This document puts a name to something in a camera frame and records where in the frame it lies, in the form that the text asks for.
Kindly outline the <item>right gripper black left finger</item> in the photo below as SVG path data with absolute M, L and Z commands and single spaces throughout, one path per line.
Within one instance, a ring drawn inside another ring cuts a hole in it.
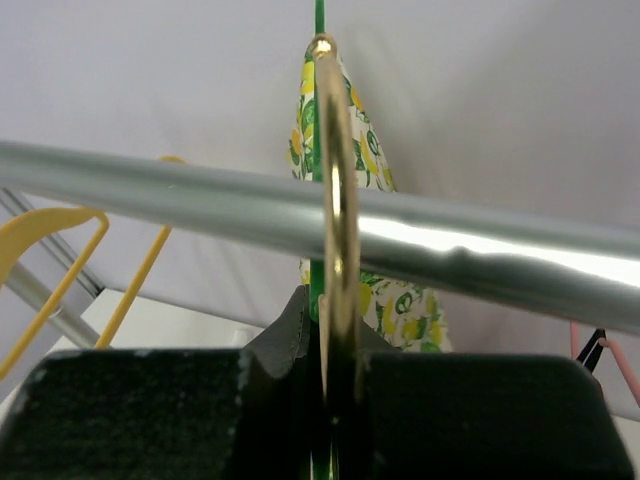
M 309 478 L 307 296 L 240 349 L 48 355 L 2 423 L 2 477 Z

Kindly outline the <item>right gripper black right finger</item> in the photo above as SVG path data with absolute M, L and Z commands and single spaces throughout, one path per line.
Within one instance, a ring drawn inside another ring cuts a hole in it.
M 404 353 L 362 331 L 353 479 L 631 479 L 593 376 L 548 355 Z

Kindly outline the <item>lemon print skirt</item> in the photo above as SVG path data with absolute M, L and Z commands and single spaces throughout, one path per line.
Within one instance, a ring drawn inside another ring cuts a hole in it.
M 385 193 L 396 191 L 383 148 L 344 66 L 340 67 L 351 115 L 357 185 Z M 286 159 L 295 179 L 313 177 L 315 98 L 314 64 L 304 56 L 296 121 Z M 390 345 L 408 352 L 451 352 L 444 310 L 433 289 L 374 273 L 360 273 L 360 315 Z

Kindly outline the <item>green plastic hanger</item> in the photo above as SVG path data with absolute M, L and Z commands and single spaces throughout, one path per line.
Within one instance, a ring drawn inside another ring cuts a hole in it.
M 317 297 L 320 370 L 325 413 L 320 445 L 312 452 L 316 479 L 339 479 L 351 456 L 349 434 L 357 400 L 360 340 L 357 182 L 352 167 L 349 101 L 338 48 L 325 29 L 325 4 L 314 4 L 314 37 L 308 47 L 314 64 L 314 175 L 324 188 L 323 275 L 311 290 Z

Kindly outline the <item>yellow plastic hanger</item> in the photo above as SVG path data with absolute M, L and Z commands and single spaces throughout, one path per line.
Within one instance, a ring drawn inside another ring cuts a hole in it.
M 109 230 L 106 214 L 86 207 L 35 208 L 26 198 L 7 188 L 1 190 L 1 207 L 12 215 L 10 220 L 1 225 L 1 285 L 9 288 L 36 311 L 34 319 L 1 361 L 1 377 L 9 375 L 46 323 L 54 325 L 81 348 L 108 348 L 172 228 L 162 227 L 106 327 L 98 334 L 64 306 L 63 298 L 76 281 L 92 296 L 97 296 L 104 289 L 104 284 L 86 269 L 86 264 Z M 97 223 L 97 228 L 83 250 L 75 253 L 62 239 L 60 232 L 91 221 Z M 66 269 L 54 289 L 47 288 L 20 263 L 21 257 L 38 243 Z

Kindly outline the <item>clothes rack metal white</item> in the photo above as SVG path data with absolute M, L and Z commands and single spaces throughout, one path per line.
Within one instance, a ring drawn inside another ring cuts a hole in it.
M 1 145 L 5 187 L 323 261 L 324 188 L 180 163 Z M 639 235 L 357 190 L 360 272 L 635 334 Z

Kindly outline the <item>left aluminium frame post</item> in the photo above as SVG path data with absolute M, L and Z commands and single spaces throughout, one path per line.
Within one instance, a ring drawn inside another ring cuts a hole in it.
M 7 188 L 1 189 L 1 205 L 13 216 L 35 209 L 23 194 Z M 78 257 L 78 254 L 58 233 L 46 237 L 40 243 L 48 255 L 64 268 L 71 267 Z M 77 282 L 92 297 L 97 297 L 106 288 L 106 284 L 87 266 L 78 275 Z

